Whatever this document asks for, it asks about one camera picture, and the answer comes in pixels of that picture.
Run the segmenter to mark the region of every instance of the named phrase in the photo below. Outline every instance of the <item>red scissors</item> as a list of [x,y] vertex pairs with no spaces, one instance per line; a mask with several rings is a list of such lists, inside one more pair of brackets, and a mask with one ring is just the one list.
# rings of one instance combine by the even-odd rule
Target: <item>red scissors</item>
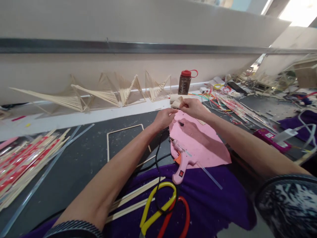
[[[185,198],[182,197],[182,196],[179,196],[179,197],[178,197],[178,201],[182,201],[183,204],[185,205],[185,209],[186,209],[185,226],[184,226],[184,229],[183,229],[182,234],[181,234],[180,237],[179,237],[179,238],[185,238],[186,235],[187,235],[188,228],[189,228],[189,223],[190,223],[190,220],[191,220],[191,218],[190,218],[190,213],[189,213],[189,206],[188,206],[188,203],[187,203],[187,201],[185,200]],[[176,201],[174,200],[174,202],[173,202],[172,205],[170,206],[169,210],[172,210],[172,209],[173,209],[173,207],[175,206],[175,202],[176,202]],[[158,238],[163,238],[163,235],[164,235],[164,233],[165,233],[166,227],[167,227],[167,225],[168,225],[168,223],[169,223],[169,220],[171,219],[172,213],[173,213],[173,212],[171,212],[171,213],[169,213],[169,214],[166,215],[165,220],[164,220],[164,223],[163,223],[163,225],[162,225],[162,227],[161,227],[161,230],[159,231]]]

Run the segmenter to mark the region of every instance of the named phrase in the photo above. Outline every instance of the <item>pink glue gun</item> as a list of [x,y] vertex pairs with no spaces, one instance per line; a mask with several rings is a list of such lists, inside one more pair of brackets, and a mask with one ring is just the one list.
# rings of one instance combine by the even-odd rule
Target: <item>pink glue gun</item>
[[172,181],[174,184],[181,184],[183,181],[183,178],[185,176],[187,165],[188,164],[195,165],[198,160],[193,158],[192,155],[187,150],[185,150],[178,143],[177,140],[174,140],[172,137],[170,137],[170,138],[171,138],[171,141],[172,141],[174,148],[179,151],[180,157],[181,157],[181,164],[180,164],[177,172],[175,174],[173,174]]

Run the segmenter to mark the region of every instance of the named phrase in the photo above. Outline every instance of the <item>person's right hand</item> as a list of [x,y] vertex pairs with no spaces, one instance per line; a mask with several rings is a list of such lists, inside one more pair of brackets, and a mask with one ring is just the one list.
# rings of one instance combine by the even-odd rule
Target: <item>person's right hand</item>
[[193,118],[203,120],[207,110],[198,99],[184,99],[179,108]]

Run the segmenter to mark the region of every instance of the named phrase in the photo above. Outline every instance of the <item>patterned sleeve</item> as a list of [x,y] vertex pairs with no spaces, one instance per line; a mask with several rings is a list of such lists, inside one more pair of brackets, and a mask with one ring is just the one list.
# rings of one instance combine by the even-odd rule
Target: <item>patterned sleeve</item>
[[255,205],[275,237],[317,237],[317,178],[282,175],[258,191]]
[[52,227],[44,238],[102,238],[102,233],[93,224],[81,221],[66,221]]

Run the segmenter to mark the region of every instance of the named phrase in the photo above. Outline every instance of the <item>gray work surface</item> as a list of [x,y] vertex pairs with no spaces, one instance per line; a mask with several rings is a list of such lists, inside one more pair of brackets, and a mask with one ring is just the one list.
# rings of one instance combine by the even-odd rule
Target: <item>gray work surface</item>
[[[284,119],[287,116],[294,116],[294,111],[297,109],[297,107],[291,103],[278,102],[274,98],[260,96],[249,96],[240,100],[240,102],[254,110],[259,110],[264,114],[266,111],[272,110],[271,113],[276,114],[276,116],[274,116],[274,120]],[[62,156],[56,162],[46,179],[43,181],[37,192],[33,195],[21,215],[16,220],[7,237],[16,238],[28,233],[41,221],[61,209],[66,208],[72,202],[86,184],[94,177],[94,175],[106,164],[108,132],[139,124],[143,124],[144,128],[146,128],[154,121],[157,113],[158,111],[154,111],[95,123],[89,131],[66,148]],[[215,114],[221,116],[223,119],[228,121],[230,120],[230,117],[227,115],[223,115],[218,112],[215,112]],[[77,134],[88,126],[89,125],[81,126]],[[110,158],[118,153],[136,135],[138,135],[141,130],[141,126],[138,126],[110,134]],[[149,153],[149,150],[147,149],[141,161],[155,155],[159,143],[159,137],[160,134],[150,144],[152,153]],[[304,144],[303,141],[297,138],[292,138],[289,142],[299,147]],[[169,153],[170,143],[168,138],[165,137],[161,144],[158,158]],[[299,149],[291,149],[291,151],[287,154],[287,156],[292,160],[299,159],[301,155],[302,154]],[[142,168],[148,167],[152,163],[154,163],[154,159],[144,164]],[[173,163],[173,160],[171,156],[169,156],[161,160],[159,165],[161,166],[171,163]],[[244,186],[247,186],[246,183],[250,180],[244,176],[245,173],[235,168],[238,165],[233,161],[233,163],[228,166],[232,169],[232,172],[237,176],[240,182]],[[14,200],[14,202],[0,213],[0,230],[3,230],[9,219],[25,199],[37,180],[41,177],[45,169],[46,167],[38,173],[38,175],[29,183],[29,185]]]

